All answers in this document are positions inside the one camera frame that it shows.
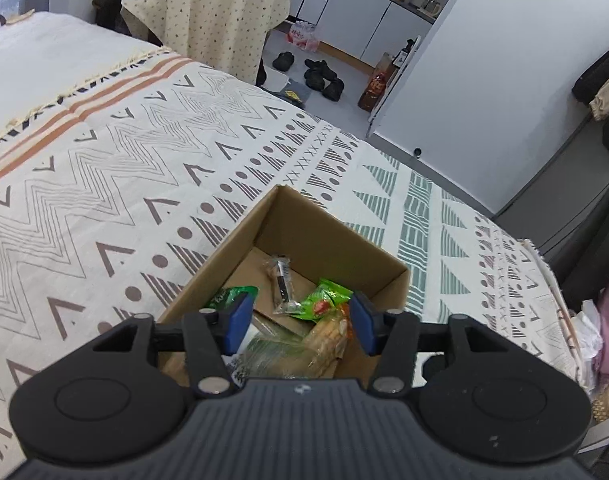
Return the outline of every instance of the green snack bag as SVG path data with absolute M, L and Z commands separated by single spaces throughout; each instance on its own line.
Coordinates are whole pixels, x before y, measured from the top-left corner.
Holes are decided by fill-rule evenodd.
M 292 314 L 297 319 L 318 321 L 330 310 L 338 308 L 342 303 L 347 303 L 353 292 L 348 288 L 322 279 L 316 289 L 301 301 L 302 309 L 297 314 Z
M 257 286 L 232 286 L 229 288 L 221 288 L 216 292 L 216 295 L 211 298 L 204 308 L 213 308 L 214 310 L 224 310 L 230 306 L 236 297 L 243 292 L 247 292 L 253 296 L 255 300 L 258 296 Z

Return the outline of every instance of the bottle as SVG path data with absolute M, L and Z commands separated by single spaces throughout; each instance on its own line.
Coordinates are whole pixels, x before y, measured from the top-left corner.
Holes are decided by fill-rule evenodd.
M 376 103 L 385 92 L 385 88 L 387 88 L 387 76 L 384 72 L 378 72 L 369 84 L 365 91 L 362 92 L 360 99 L 358 100 L 358 106 L 363 110 L 370 112 L 376 106 Z
M 400 68 L 403 65 L 405 59 L 407 59 L 407 56 L 409 56 L 414 43 L 415 40 L 407 40 L 407 46 L 398 52 L 398 55 L 395 57 L 395 59 L 393 59 L 393 66 Z

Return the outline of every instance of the bed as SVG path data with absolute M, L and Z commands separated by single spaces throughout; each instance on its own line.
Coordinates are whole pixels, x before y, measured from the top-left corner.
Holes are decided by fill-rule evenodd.
M 528 241 L 260 88 L 37 13 L 0 29 L 0 477 L 22 459 L 16 387 L 126 317 L 163 313 L 274 184 L 408 265 L 407 310 L 469 314 L 578 376 L 564 301 Z

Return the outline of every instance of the patterned bedspread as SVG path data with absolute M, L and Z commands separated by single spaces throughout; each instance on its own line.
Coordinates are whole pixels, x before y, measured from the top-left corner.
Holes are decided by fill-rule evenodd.
M 575 375 L 527 246 L 350 133 L 158 50 L 0 139 L 0 476 L 22 459 L 16 387 L 125 317 L 159 316 L 274 184 L 405 262 L 408 310 L 464 312 Z

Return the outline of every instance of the white cabinet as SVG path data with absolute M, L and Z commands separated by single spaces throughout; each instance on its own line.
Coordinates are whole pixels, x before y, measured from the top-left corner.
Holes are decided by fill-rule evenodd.
M 289 6 L 289 14 L 292 16 L 298 15 L 298 10 L 300 10 L 300 6 L 302 5 L 302 0 L 291 0 L 291 4 Z
M 304 0 L 300 12 L 298 13 L 298 20 L 305 20 L 306 22 L 318 23 L 320 15 L 323 13 L 327 0 Z
M 382 54 L 388 52 L 392 58 L 395 57 L 406 46 L 407 40 L 415 40 L 418 36 L 426 38 L 430 28 L 431 24 L 421 17 L 397 4 L 391 4 L 360 59 L 376 66 Z
M 318 22 L 318 37 L 360 59 L 389 0 L 329 0 Z

